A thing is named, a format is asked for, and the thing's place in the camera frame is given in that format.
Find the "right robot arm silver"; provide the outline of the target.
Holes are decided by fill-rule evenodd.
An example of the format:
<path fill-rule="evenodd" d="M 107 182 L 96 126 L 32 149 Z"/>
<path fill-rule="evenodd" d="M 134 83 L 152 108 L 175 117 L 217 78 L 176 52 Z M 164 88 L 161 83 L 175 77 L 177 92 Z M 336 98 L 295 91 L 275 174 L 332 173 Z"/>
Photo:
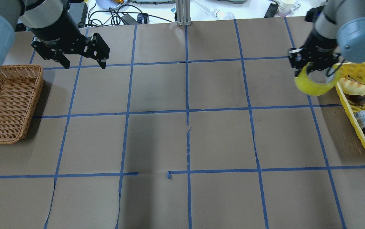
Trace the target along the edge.
<path fill-rule="evenodd" d="M 300 48 L 288 51 L 297 77 L 303 67 L 323 71 L 339 62 L 365 62 L 365 0 L 328 0 L 305 16 L 313 28 Z"/>

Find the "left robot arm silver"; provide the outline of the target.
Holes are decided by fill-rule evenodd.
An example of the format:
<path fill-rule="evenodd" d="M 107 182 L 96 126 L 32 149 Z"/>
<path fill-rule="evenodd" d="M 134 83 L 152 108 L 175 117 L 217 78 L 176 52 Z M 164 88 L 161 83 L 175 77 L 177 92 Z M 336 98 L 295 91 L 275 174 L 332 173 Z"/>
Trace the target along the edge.
<path fill-rule="evenodd" d="M 15 41 L 17 23 L 21 21 L 34 35 L 33 49 L 45 60 L 69 69 L 67 55 L 80 55 L 106 68 L 110 48 L 98 33 L 83 35 L 69 13 L 70 4 L 78 0 L 0 0 L 0 66 Z"/>

